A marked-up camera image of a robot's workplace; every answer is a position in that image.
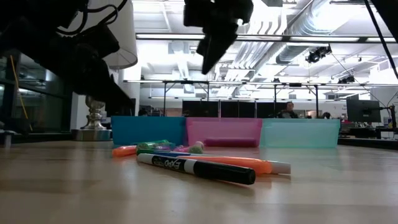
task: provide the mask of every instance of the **blue plastic bin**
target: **blue plastic bin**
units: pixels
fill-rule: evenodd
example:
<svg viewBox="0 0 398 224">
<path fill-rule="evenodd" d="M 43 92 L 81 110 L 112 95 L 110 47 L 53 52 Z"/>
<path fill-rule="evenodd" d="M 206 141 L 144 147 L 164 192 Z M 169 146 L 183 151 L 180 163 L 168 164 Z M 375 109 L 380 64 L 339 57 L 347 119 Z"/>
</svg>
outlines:
<svg viewBox="0 0 398 224">
<path fill-rule="evenodd" d="M 183 117 L 113 116 L 113 143 L 128 146 L 166 139 L 182 145 L 186 140 L 185 120 Z"/>
<path fill-rule="evenodd" d="M 338 119 L 263 119 L 262 147 L 335 148 Z"/>
</svg>

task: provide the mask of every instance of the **person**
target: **person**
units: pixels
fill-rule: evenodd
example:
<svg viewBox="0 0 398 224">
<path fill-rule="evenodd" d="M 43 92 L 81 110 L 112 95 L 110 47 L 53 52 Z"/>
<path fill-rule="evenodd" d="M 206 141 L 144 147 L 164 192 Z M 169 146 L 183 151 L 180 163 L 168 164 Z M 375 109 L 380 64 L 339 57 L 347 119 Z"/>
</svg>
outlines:
<svg viewBox="0 0 398 224">
<path fill-rule="evenodd" d="M 324 112 L 323 115 L 322 115 L 322 119 L 325 119 L 325 118 L 326 118 L 326 119 L 330 119 L 330 116 L 331 116 L 331 115 L 330 115 L 329 112 Z"/>
<path fill-rule="evenodd" d="M 282 110 L 278 113 L 278 118 L 299 118 L 299 116 L 294 113 L 294 104 L 293 102 L 289 101 L 286 103 L 286 110 Z"/>
</svg>

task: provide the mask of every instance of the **table surface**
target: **table surface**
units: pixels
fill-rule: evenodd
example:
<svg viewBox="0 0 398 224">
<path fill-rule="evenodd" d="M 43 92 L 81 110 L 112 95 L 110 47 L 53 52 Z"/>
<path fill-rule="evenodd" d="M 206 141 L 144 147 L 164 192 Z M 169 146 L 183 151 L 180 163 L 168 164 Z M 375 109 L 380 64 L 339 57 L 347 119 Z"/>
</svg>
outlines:
<svg viewBox="0 0 398 224">
<path fill-rule="evenodd" d="M 110 158 L 111 142 L 45 142 L 0 150 L 0 223 L 398 223 L 398 153 L 208 149 L 292 164 L 254 185 L 200 179 Z"/>
</svg>

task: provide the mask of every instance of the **lamp shade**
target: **lamp shade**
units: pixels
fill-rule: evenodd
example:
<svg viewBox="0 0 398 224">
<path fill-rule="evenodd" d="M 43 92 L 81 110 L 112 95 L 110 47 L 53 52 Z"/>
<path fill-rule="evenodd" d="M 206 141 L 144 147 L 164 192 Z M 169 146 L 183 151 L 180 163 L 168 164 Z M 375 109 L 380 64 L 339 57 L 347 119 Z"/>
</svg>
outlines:
<svg viewBox="0 0 398 224">
<path fill-rule="evenodd" d="M 95 0 L 91 1 L 89 8 L 96 9 L 107 4 L 113 4 L 118 7 L 121 2 L 122 0 Z M 89 13 L 85 29 L 97 25 L 100 20 L 112 13 L 113 10 L 112 7 L 109 7 L 102 12 Z M 82 17 L 83 14 L 79 13 L 68 30 L 77 29 L 81 24 Z M 116 22 L 110 24 L 108 27 L 119 41 L 120 49 L 118 52 L 105 57 L 104 60 L 111 69 L 118 70 L 134 66 L 138 62 L 138 58 L 136 33 L 134 31 L 134 14 L 131 1 L 127 1 L 126 5 L 119 11 Z"/>
</svg>

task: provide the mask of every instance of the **plastic bin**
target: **plastic bin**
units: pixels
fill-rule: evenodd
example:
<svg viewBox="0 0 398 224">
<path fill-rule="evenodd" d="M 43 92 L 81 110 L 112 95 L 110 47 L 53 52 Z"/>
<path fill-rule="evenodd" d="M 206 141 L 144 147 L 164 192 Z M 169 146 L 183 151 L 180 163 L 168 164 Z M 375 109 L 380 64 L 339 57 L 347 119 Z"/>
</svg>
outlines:
<svg viewBox="0 0 398 224">
<path fill-rule="evenodd" d="M 260 144 L 262 120 L 254 118 L 187 118 L 188 143 L 206 139 L 255 139 Z"/>
<path fill-rule="evenodd" d="M 186 143 L 185 118 L 113 116 L 113 143 L 133 145 L 166 139 L 176 145 Z"/>
<path fill-rule="evenodd" d="M 263 119 L 261 146 L 278 148 L 334 148 L 338 119 Z"/>
</svg>

